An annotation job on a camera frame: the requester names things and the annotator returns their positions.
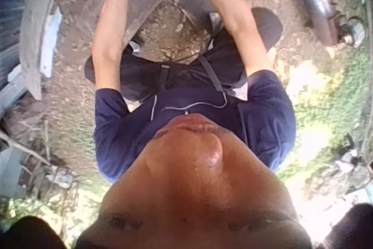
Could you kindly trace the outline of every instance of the eye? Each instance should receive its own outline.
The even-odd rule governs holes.
[[[142,222],[133,222],[116,213],[101,214],[98,220],[118,230],[138,230],[142,227]]]
[[[247,226],[249,232],[258,232],[266,227],[279,222],[280,220],[273,220],[273,219],[255,219],[250,221]]]

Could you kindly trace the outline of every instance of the rock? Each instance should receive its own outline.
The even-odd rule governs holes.
[[[72,186],[74,177],[70,174],[68,169],[59,169],[52,167],[54,174],[47,175],[46,178],[55,184],[58,184],[63,189],[68,189]]]
[[[149,24],[150,29],[156,29],[158,27],[158,23],[151,23]]]
[[[343,173],[349,173],[354,169],[354,166],[352,164],[341,162],[340,160],[337,160],[336,164],[339,166],[339,169],[341,169]]]
[[[182,29],[184,28],[184,24],[179,24],[178,26],[177,26],[177,28],[175,29],[175,32],[176,33],[179,33]]]
[[[351,184],[349,183],[350,173],[341,171],[339,164],[331,164],[324,171],[317,171],[312,175],[312,183],[308,190],[308,199],[317,196],[341,197]]]
[[[359,164],[352,173],[351,183],[356,189],[360,189],[370,181],[370,176],[368,168]]]

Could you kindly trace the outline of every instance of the sleeve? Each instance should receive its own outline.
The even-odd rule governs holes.
[[[111,183],[117,178],[118,155],[123,151],[115,145],[122,121],[128,116],[129,110],[120,92],[113,89],[96,91],[94,141],[96,159],[100,173]]]
[[[248,78],[248,102],[242,105],[248,146],[271,170],[283,163],[295,144],[293,105],[272,71]]]

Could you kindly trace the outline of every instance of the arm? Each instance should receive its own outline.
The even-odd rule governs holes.
[[[246,0],[211,0],[211,2],[219,11],[226,29],[236,43],[247,76],[260,70],[272,70],[251,7]]]
[[[106,0],[94,33],[92,59],[96,88],[120,90],[120,62],[128,0]]]
[[[259,71],[248,78],[248,100],[240,105],[248,146],[276,170],[295,145],[293,106],[275,73]]]

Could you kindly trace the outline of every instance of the forearm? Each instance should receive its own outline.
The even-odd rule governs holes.
[[[242,29],[256,29],[251,7],[246,0],[211,0],[226,29],[234,37]]]
[[[107,81],[105,77],[115,75],[116,86],[119,87],[119,66],[123,52],[123,38],[126,28],[128,0],[106,0],[96,31],[94,33],[92,45],[92,59],[95,68],[97,88],[105,87],[101,85]]]
[[[211,0],[241,54],[247,76],[263,69],[272,70],[264,43],[246,0]]]

